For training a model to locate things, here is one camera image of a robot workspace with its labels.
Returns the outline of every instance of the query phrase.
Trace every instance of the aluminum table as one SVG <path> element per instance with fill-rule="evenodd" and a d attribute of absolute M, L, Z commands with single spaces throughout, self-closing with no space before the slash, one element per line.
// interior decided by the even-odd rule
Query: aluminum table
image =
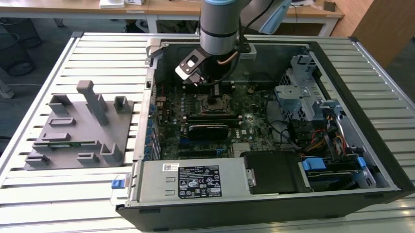
<path fill-rule="evenodd" d="M 145 64 L 149 38 L 196 39 L 185 34 L 84 33 L 73 37 L 51 71 L 45 84 L 24 116 L 0 158 L 0 233 L 1 232 L 103 232 L 137 233 L 115 212 L 109 201 L 111 181 L 131 172 L 139 127 L 144 80 L 153 71 Z M 371 119 L 404 171 L 415 181 L 415 105 L 359 42 L 348 38 L 248 36 L 261 40 L 317 41 Z M 133 100 L 124 166 L 45 171 L 25 171 L 24 160 L 51 112 L 52 94 L 76 92 L 79 80 L 92 80 L 93 90 L 111 100 L 124 95 Z M 180 232 L 269 233 L 277 231 L 411 232 L 415 228 L 415 195 L 390 204 L 371 206 L 343 218 L 256 224 Z"/>

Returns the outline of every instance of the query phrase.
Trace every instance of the warning label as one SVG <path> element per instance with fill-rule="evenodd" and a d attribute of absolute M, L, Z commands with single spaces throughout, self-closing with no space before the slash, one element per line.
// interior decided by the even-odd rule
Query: warning label
<path fill-rule="evenodd" d="M 188 166 L 179 168 L 179 197 L 221 197 L 219 166 Z"/>

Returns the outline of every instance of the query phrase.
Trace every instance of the black cover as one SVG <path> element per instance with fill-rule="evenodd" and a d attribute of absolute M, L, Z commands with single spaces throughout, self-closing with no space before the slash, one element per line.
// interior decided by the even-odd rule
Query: black cover
<path fill-rule="evenodd" d="M 240 154 L 245 167 L 253 170 L 256 186 L 252 194 L 304 193 L 311 190 L 304 185 L 299 167 L 299 156 L 291 151 L 249 151 Z"/>

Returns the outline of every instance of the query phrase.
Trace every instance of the blue latch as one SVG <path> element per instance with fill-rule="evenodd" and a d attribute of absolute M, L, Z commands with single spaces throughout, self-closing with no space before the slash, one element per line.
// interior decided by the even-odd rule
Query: blue latch
<path fill-rule="evenodd" d="M 326 163 L 322 158 L 309 158 L 305 159 L 303 162 L 303 168 L 305 171 L 309 170 L 324 170 L 326 169 Z"/>
<path fill-rule="evenodd" d="M 125 185 L 125 180 L 124 179 L 113 180 L 111 182 L 111 189 L 124 189 L 125 188 L 124 185 Z"/>
<path fill-rule="evenodd" d="M 359 157 L 359 158 L 358 158 L 358 162 L 359 162 L 360 167 L 364 168 L 364 167 L 366 167 L 364 158 Z"/>

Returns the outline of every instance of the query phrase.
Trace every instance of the wooden desk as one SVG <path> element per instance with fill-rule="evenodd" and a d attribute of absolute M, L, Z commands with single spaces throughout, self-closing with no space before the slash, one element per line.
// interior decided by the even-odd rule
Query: wooden desk
<path fill-rule="evenodd" d="M 185 0 L 149 0 L 148 4 L 148 14 L 153 15 L 193 15 L 199 16 L 200 14 L 201 3 L 191 2 Z M 311 6 L 297 7 L 297 16 L 309 17 L 309 18 L 343 18 L 344 14 L 339 8 L 336 12 L 317 10 Z M 293 8 L 288 9 L 287 17 L 296 17 L 296 12 Z"/>
<path fill-rule="evenodd" d="M 145 19 L 149 33 L 157 33 L 157 20 L 199 20 L 200 6 L 185 0 L 147 0 L 144 5 L 100 9 L 99 0 L 1 0 L 0 17 Z M 289 9 L 283 22 L 323 24 L 319 36 L 330 36 L 343 16 L 340 10 L 330 12 L 305 6 Z"/>

